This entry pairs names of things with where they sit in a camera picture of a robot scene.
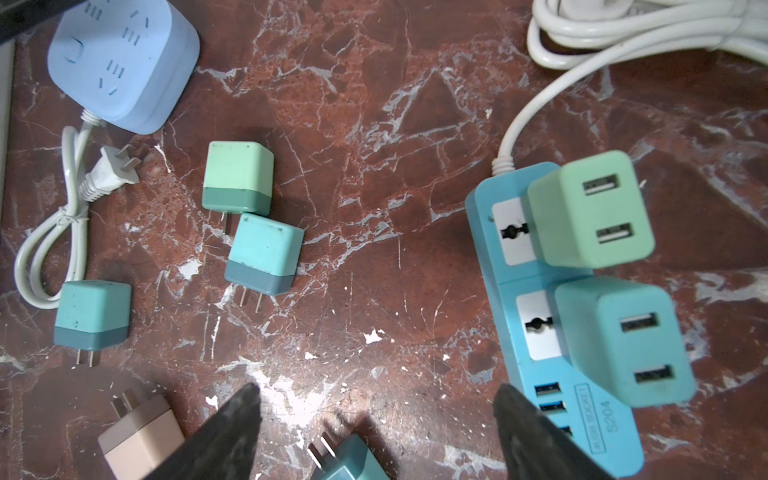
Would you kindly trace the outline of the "teal blue power strip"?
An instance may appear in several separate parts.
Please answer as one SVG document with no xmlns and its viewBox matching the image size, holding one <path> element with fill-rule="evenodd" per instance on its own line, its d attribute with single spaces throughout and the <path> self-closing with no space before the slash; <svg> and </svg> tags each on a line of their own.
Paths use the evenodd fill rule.
<svg viewBox="0 0 768 480">
<path fill-rule="evenodd" d="M 557 168 L 545 162 L 488 178 L 465 211 L 511 385 L 606 473 L 633 476 L 644 453 L 631 408 L 573 367 L 558 337 L 555 288 L 592 272 L 550 266 L 533 248 L 525 193 Z"/>
</svg>

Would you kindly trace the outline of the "light blue square socket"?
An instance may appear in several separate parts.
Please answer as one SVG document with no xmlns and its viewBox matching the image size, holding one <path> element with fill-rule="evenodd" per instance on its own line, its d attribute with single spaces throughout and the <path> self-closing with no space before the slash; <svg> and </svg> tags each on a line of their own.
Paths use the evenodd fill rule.
<svg viewBox="0 0 768 480">
<path fill-rule="evenodd" d="M 199 54 L 196 29 L 167 1 L 84 1 L 61 17 L 47 69 L 85 110 L 149 135 L 168 120 Z"/>
</svg>

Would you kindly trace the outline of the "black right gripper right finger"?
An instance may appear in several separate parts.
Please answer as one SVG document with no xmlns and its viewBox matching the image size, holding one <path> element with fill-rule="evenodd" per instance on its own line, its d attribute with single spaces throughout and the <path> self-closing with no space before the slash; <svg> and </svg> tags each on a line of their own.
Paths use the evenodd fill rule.
<svg viewBox="0 0 768 480">
<path fill-rule="evenodd" d="M 500 386 L 493 413 L 509 479 L 611 477 L 513 386 Z"/>
</svg>

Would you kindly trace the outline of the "teal cube charger front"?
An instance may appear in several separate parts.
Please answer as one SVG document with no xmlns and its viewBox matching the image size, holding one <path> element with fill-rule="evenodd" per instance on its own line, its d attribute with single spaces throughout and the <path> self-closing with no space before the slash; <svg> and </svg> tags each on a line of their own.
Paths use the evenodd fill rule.
<svg viewBox="0 0 768 480">
<path fill-rule="evenodd" d="M 674 302 L 662 288 L 606 276 L 553 291 L 564 356 L 633 408 L 691 400 L 696 380 Z"/>
</svg>

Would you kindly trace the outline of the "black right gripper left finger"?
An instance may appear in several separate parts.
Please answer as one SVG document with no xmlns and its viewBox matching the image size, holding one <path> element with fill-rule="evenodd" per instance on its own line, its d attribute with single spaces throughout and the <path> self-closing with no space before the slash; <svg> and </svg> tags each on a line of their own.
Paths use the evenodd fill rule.
<svg viewBox="0 0 768 480">
<path fill-rule="evenodd" d="M 248 479 L 261 421 L 260 389 L 247 383 L 147 477 Z"/>
</svg>

